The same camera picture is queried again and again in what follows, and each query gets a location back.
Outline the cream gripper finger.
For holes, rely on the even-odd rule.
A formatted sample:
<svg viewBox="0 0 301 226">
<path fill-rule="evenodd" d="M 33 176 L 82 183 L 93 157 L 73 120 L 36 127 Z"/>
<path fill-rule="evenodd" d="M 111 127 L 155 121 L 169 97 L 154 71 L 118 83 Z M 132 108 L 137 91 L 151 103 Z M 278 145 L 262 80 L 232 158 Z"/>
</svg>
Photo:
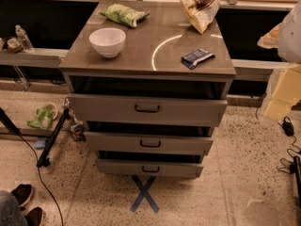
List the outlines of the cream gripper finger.
<svg viewBox="0 0 301 226">
<path fill-rule="evenodd" d="M 277 24 L 268 33 L 260 37 L 257 45 L 264 49 L 278 48 L 279 29 L 280 24 Z"/>
<path fill-rule="evenodd" d="M 280 121 L 301 101 L 301 65 L 289 64 L 284 69 L 274 70 L 268 88 L 270 95 L 263 117 Z"/>
</svg>

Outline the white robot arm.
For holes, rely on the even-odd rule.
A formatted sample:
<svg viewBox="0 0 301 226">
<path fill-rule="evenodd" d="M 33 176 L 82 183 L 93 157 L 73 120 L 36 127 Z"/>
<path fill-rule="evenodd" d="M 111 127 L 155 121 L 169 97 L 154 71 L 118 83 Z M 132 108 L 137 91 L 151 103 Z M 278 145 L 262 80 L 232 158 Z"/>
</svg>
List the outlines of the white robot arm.
<svg viewBox="0 0 301 226">
<path fill-rule="evenodd" d="M 289 66 L 280 74 L 264 116 L 279 121 L 301 101 L 301 1 L 283 21 L 262 36 L 257 43 L 265 49 L 277 48 L 277 54 Z"/>
</svg>

